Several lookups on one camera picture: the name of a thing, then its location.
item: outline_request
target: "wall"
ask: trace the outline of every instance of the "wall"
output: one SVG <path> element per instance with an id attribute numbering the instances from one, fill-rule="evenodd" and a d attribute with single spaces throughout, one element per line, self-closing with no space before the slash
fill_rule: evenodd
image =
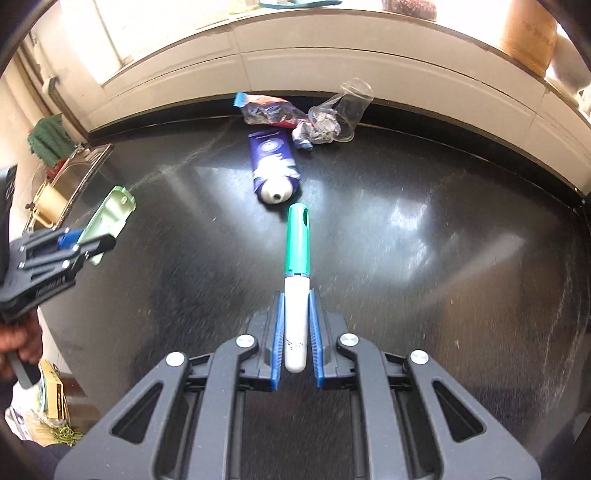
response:
<path id="1" fill-rule="evenodd" d="M 10 216 L 11 239 L 21 236 L 29 216 L 25 205 L 33 199 L 31 182 L 41 163 L 29 151 L 27 135 L 41 116 L 11 62 L 0 77 L 0 167 L 18 164 Z"/>
<path id="2" fill-rule="evenodd" d="M 591 128 L 496 51 L 387 12 L 281 11 L 227 22 L 131 64 L 103 86 L 69 45 L 56 4 L 35 26 L 60 91 L 87 129 L 158 106 L 239 90 L 335 92 L 358 76 L 377 98 L 473 125 L 591 191 Z"/>

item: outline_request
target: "plastic cup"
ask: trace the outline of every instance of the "plastic cup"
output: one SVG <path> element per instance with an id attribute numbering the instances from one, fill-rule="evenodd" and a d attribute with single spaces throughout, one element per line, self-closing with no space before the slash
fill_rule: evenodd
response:
<path id="1" fill-rule="evenodd" d="M 316 129 L 332 140 L 348 142 L 353 139 L 355 128 L 374 95 L 367 82 L 358 78 L 341 83 L 340 89 L 341 93 L 310 108 L 308 117 Z"/>

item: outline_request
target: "plastic bag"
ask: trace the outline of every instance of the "plastic bag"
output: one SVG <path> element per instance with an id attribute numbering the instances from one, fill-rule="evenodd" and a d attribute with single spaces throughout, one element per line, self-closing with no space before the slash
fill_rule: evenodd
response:
<path id="1" fill-rule="evenodd" d="M 268 95 L 250 95 L 238 92 L 234 106 L 240 108 L 244 121 L 248 125 L 275 125 L 276 127 L 295 128 L 300 120 L 308 117 L 283 98 Z"/>

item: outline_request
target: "black countertop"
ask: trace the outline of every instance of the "black countertop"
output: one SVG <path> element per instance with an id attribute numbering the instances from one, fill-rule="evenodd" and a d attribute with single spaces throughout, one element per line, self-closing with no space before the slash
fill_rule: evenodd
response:
<path id="1" fill-rule="evenodd" d="M 43 306 L 90 400 L 107 411 L 168 352 L 213 351 L 270 307 L 301 201 L 325 308 L 385 351 L 432 354 L 548 471 L 589 416 L 580 218 L 485 160 L 367 127 L 296 151 L 301 192 L 264 206 L 246 137 L 258 129 L 218 118 L 112 140 L 67 224 L 83 226 L 114 185 L 138 207 L 114 252 Z M 347 394 L 317 391 L 309 369 L 247 395 L 245 479 L 349 478 L 350 446 Z"/>

